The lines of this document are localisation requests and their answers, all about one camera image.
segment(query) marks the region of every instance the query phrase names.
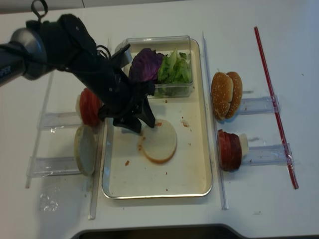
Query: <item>top bun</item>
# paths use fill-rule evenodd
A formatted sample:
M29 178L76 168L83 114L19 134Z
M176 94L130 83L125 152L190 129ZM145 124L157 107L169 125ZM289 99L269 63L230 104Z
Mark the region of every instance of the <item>top bun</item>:
M213 111L218 120L224 120L233 99L234 84L225 73L217 72L211 83Z
M214 115L218 120L232 118L240 106L243 86L236 72L217 72L211 84Z

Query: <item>white tabletop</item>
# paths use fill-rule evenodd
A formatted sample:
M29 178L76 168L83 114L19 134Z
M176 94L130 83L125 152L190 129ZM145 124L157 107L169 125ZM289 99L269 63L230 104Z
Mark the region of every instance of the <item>white tabletop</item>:
M174 35L189 35L201 47L204 31L211 75L217 68L238 71L244 88L249 85L256 95L266 95L253 30L258 26L300 188L292 188L285 166L242 167L226 177L230 209L222 211L214 166L213 188L206 197L114 201L99 190L96 219L89 221L90 182L84 176L33 179L31 187L24 188L49 76L35 82L18 78L0 88L2 237L68 239L94 229L199 224L225 224L246 237L318 235L318 9L316 0L194 0L49 12L46 19L51 21L63 13L78 16L96 43L107 45L109 39L113 50L128 37ZM7 42L29 19L35 16L0 15L0 42ZM54 77L78 84L68 73L55 72ZM223 127L231 130L231 124L244 119ZM251 126L269 131L266 124ZM39 209L48 185L59 188L55 212Z

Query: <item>metal tray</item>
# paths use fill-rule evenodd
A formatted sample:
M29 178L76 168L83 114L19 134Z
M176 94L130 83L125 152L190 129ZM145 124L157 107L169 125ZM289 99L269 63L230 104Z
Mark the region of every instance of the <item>metal tray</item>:
M190 96L149 99L155 117L168 120L177 133L177 150L168 163L151 163L138 151L139 135L114 127L111 120L106 122L102 153L102 189L106 197L200 197L211 190L210 160L215 160L215 153L207 134L213 130L211 108L207 107L210 96L202 81L199 46L195 40L191 40L191 57Z

